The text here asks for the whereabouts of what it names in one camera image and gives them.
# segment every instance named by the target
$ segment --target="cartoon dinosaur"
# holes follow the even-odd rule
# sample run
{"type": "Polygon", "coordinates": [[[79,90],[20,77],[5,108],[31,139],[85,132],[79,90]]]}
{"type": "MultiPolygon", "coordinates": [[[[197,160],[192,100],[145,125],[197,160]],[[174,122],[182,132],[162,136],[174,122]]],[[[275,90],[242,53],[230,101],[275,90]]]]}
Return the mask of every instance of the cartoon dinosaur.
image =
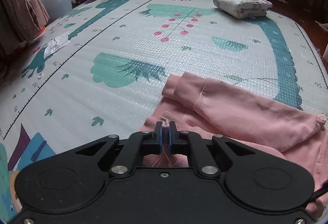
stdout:
{"type": "Polygon", "coordinates": [[[36,70],[37,73],[40,73],[43,71],[44,66],[45,66],[45,62],[48,58],[51,58],[51,56],[53,55],[53,53],[51,55],[49,55],[46,58],[44,57],[44,51],[46,50],[46,45],[44,45],[39,51],[38,53],[35,55],[35,57],[33,58],[33,60],[31,61],[31,63],[29,64],[29,66],[27,66],[23,71],[22,71],[22,78],[27,74],[27,72],[29,70],[33,70],[32,73],[28,76],[28,78],[31,78],[34,74],[34,71],[36,70]]]}
{"type": "Polygon", "coordinates": [[[89,25],[93,24],[95,21],[99,20],[101,17],[104,17],[106,14],[110,13],[111,11],[117,9],[118,7],[122,6],[123,4],[127,3],[129,0],[105,0],[102,3],[96,6],[97,9],[103,9],[99,12],[96,16],[92,17],[90,20],[85,22],[79,28],[74,30],[68,35],[68,40],[77,36],[77,34],[84,29],[86,29],[89,25]]]}
{"type": "Polygon", "coordinates": [[[7,164],[7,153],[0,144],[0,220],[9,221],[22,208],[17,198],[14,182],[19,171],[29,164],[55,155],[41,134],[36,133],[32,139],[27,135],[23,125],[18,143],[7,164]]]}

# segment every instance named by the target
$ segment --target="pink sweatshirt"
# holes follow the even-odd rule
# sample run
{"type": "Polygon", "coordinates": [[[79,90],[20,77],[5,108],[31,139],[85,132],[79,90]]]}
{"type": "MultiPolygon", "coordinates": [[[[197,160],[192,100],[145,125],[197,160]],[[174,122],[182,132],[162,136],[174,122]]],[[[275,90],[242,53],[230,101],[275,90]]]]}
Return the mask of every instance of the pink sweatshirt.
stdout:
{"type": "MultiPolygon", "coordinates": [[[[314,178],[315,190],[328,180],[328,134],[324,115],[314,115],[214,79],[185,72],[170,75],[163,98],[140,129],[153,130],[158,120],[175,121],[178,130],[211,139],[223,134],[248,146],[294,162],[314,178]]],[[[149,167],[187,167],[186,156],[148,155],[149,167]]],[[[328,194],[308,205],[319,217],[328,194]]]]}

